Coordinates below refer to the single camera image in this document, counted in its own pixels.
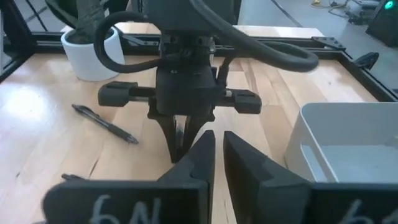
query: white plant pot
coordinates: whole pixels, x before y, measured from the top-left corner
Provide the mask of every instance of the white plant pot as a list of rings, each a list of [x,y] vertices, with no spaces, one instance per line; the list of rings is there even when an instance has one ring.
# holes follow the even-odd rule
[[[113,35],[105,40],[105,51],[109,57],[117,63],[124,64],[124,56],[119,40],[119,34],[115,28],[112,27]],[[67,41],[67,37],[72,34],[74,30],[68,31],[61,36],[61,42],[65,53],[72,65],[76,76],[81,80],[86,81],[101,81],[113,78],[118,75],[98,60],[95,55],[93,44],[72,44]]]

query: gray floor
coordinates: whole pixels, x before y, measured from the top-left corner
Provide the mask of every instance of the gray floor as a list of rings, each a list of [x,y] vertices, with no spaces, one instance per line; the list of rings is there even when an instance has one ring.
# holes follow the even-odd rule
[[[37,11],[45,7],[44,0],[30,1]],[[329,14],[327,9],[312,8],[311,0],[276,1],[292,18],[286,16],[271,0],[242,0],[239,24],[315,27],[325,36],[336,37],[348,48],[348,53],[354,58],[368,52],[379,52],[380,58],[372,69],[373,74],[386,85],[398,88],[398,50],[389,48],[367,35],[366,26],[352,25],[345,18]],[[26,0],[15,0],[15,2],[26,19],[33,15]],[[41,13],[40,17],[49,31],[59,31],[64,26],[48,9]],[[31,19],[28,26],[32,31],[44,31],[37,18]]]

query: white plastic container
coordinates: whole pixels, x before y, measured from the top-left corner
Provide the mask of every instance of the white plastic container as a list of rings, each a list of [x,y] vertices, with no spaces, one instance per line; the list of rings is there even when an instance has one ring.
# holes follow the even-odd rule
[[[124,56],[119,40],[119,34],[112,27],[113,35],[105,40],[105,51],[109,57],[117,63],[124,64]],[[101,81],[118,75],[107,69],[95,55],[93,44],[72,44],[67,42],[67,37],[75,30],[68,31],[61,36],[61,42],[65,53],[72,65],[76,76],[86,81]]]
[[[398,183],[398,103],[310,103],[298,115],[287,167],[312,182]]]

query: black hose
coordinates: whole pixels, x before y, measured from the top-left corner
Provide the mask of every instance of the black hose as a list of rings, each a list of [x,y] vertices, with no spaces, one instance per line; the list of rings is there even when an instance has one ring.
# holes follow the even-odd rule
[[[148,18],[146,18],[142,14],[137,14],[134,12],[127,12],[127,11],[115,12],[107,16],[99,24],[97,30],[95,31],[94,50],[96,56],[98,57],[98,60],[106,68],[119,73],[140,72],[150,68],[157,67],[160,63],[160,59],[150,60],[148,62],[142,62],[134,65],[122,65],[116,63],[106,53],[104,46],[104,39],[109,29],[118,22],[126,22],[126,21],[149,22]]]
[[[238,51],[274,67],[295,72],[308,72],[318,66],[318,57],[301,47],[279,42],[264,45],[235,29],[213,12],[202,0],[189,0],[192,7],[201,15],[216,34],[232,43]]]

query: wood grain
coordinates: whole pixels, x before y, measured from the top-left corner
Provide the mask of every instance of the wood grain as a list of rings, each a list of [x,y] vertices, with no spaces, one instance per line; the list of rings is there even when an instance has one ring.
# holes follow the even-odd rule
[[[120,23],[125,32],[159,33],[154,26]],[[316,29],[237,26],[249,35],[310,37]],[[128,63],[151,57],[126,57]],[[221,64],[215,58],[214,64]],[[155,69],[120,74],[114,80],[154,86]],[[159,125],[147,119],[146,103],[123,108],[98,106],[101,85],[76,78],[65,55],[34,55],[0,85],[0,223],[43,220],[40,201],[62,173],[90,179],[155,180],[172,167]],[[287,72],[248,58],[237,58],[228,76],[230,88],[250,89],[263,100],[260,115],[216,108],[213,223],[236,223],[223,165],[224,131],[234,131],[284,166],[284,152],[300,107],[309,102],[375,101],[339,63],[322,61],[308,73]],[[90,107],[138,138],[128,145],[76,114],[71,104]]]

